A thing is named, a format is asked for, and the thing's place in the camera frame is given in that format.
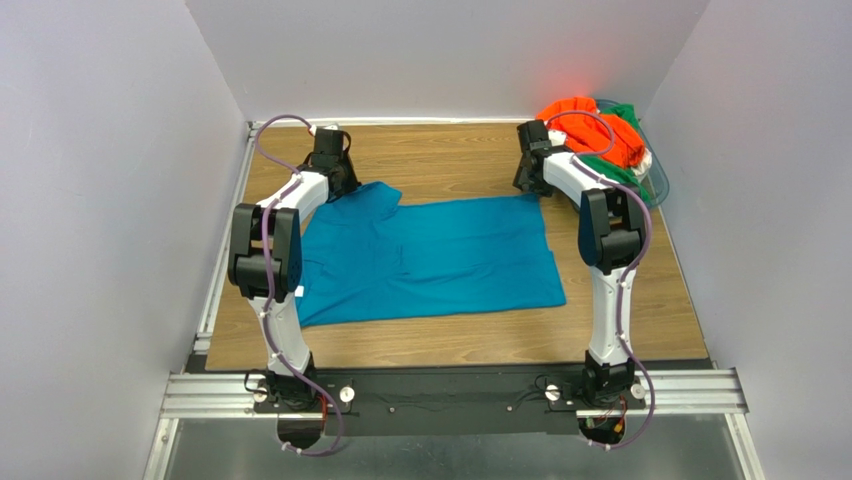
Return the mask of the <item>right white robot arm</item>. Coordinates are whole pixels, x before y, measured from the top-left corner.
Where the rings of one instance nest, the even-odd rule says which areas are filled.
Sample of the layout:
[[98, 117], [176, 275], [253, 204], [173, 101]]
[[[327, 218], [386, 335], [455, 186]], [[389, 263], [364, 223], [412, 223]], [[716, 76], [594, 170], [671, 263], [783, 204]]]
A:
[[579, 207], [577, 244], [592, 280], [593, 333], [578, 393], [591, 405], [608, 403], [635, 381], [631, 297], [638, 263], [648, 249], [647, 205], [636, 188], [555, 145], [544, 121], [520, 124], [517, 135], [521, 158], [513, 186], [539, 196], [559, 190]]

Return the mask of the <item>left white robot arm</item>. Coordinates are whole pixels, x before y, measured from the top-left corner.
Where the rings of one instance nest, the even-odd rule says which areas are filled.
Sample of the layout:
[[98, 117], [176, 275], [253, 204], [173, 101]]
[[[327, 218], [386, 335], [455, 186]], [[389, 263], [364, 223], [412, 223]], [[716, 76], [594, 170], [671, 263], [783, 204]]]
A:
[[314, 130], [314, 145], [288, 182], [270, 197], [241, 203], [232, 214], [227, 276], [253, 308], [267, 350], [257, 401], [305, 411], [321, 401], [315, 367], [296, 307], [303, 272], [301, 222], [360, 185], [348, 132]]

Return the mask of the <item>blue t shirt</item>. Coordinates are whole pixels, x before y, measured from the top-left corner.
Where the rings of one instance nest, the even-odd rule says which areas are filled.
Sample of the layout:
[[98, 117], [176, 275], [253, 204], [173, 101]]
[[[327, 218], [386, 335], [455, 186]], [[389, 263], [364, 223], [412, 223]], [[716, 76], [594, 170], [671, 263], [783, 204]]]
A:
[[565, 304], [536, 196], [401, 199], [373, 182], [314, 212], [302, 238], [301, 326]]

